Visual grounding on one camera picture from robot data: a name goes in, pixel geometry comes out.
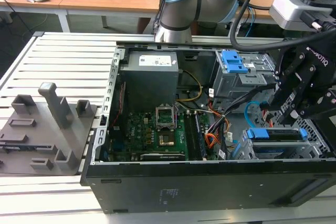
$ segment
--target label on power supply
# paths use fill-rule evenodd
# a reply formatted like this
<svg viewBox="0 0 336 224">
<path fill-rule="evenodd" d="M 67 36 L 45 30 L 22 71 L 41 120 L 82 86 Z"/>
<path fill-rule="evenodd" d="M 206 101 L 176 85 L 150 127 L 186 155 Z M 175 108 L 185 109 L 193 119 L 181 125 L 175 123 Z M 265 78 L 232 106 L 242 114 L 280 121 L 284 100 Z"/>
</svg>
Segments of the label on power supply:
<svg viewBox="0 0 336 224">
<path fill-rule="evenodd" d="M 141 55 L 139 66 L 171 67 L 172 59 L 169 55 Z"/>
</svg>

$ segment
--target motherboard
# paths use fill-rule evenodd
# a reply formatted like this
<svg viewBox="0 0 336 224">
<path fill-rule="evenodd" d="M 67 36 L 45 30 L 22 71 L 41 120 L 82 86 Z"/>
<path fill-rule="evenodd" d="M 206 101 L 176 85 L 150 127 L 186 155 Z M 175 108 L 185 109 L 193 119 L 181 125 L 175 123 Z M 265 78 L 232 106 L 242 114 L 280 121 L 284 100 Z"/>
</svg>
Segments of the motherboard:
<svg viewBox="0 0 336 224">
<path fill-rule="evenodd" d="M 207 156 L 204 132 L 208 127 L 206 113 L 171 113 L 170 109 L 129 113 L 124 137 L 111 136 L 109 160 L 202 160 Z"/>
</svg>

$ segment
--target table leg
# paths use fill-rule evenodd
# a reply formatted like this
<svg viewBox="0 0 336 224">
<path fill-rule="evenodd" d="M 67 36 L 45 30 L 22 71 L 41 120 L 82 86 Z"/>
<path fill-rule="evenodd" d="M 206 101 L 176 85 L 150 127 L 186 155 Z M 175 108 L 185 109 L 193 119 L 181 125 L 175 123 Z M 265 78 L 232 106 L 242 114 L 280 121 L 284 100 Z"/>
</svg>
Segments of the table leg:
<svg viewBox="0 0 336 224">
<path fill-rule="evenodd" d="M 101 16 L 101 22 L 103 23 L 103 28 L 108 28 L 106 16 Z"/>
<path fill-rule="evenodd" d="M 0 17 L 2 19 L 4 19 L 7 24 L 13 23 L 13 20 L 12 20 L 12 18 L 10 16 L 10 12 L 2 12 L 2 14 L 0 15 Z"/>
<path fill-rule="evenodd" d="M 58 14 L 59 22 L 61 23 L 63 33 L 70 33 L 70 18 L 66 14 Z"/>
</svg>

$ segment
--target green motherboard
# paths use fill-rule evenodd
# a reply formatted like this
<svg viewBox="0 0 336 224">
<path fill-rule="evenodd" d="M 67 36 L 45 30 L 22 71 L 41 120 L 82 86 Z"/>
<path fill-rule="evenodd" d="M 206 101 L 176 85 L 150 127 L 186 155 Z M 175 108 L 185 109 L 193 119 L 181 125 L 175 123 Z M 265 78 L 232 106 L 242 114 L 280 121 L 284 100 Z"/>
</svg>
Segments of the green motherboard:
<svg viewBox="0 0 336 224">
<path fill-rule="evenodd" d="M 198 115 L 202 132 L 208 128 L 207 114 Z M 142 154 L 182 154 L 189 160 L 188 141 L 185 132 L 185 112 L 174 114 L 173 129 L 157 129 L 155 112 L 130 113 L 127 118 L 125 135 L 111 139 L 109 160 L 115 162 L 140 161 Z M 162 111 L 159 123 L 170 123 L 171 112 Z"/>
</svg>

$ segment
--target floor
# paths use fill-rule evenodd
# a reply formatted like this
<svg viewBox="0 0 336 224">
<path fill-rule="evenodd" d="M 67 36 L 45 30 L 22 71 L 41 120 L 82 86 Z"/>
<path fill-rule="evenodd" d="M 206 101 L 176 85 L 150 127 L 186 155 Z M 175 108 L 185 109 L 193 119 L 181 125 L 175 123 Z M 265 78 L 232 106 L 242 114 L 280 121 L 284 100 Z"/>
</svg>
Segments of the floor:
<svg viewBox="0 0 336 224">
<path fill-rule="evenodd" d="M 32 31 L 54 31 L 62 32 L 58 16 L 54 14 L 20 13 L 20 17 Z M 13 23 L 5 24 L 0 20 L 0 77 L 6 72 L 8 67 L 21 52 L 29 41 L 31 34 L 21 22 L 17 15 L 12 16 Z M 138 19 L 108 17 L 109 28 L 103 28 L 99 16 L 70 15 L 71 31 L 74 33 L 118 33 L 135 34 Z M 270 25 L 254 25 L 249 36 L 264 37 L 267 31 L 272 30 L 272 37 L 283 37 L 282 29 L 269 29 Z M 152 22 L 144 31 L 151 33 Z M 239 36 L 244 36 L 249 28 L 249 24 L 242 27 Z M 225 24 L 201 23 L 198 27 L 200 35 L 207 36 L 227 36 L 228 27 Z"/>
</svg>

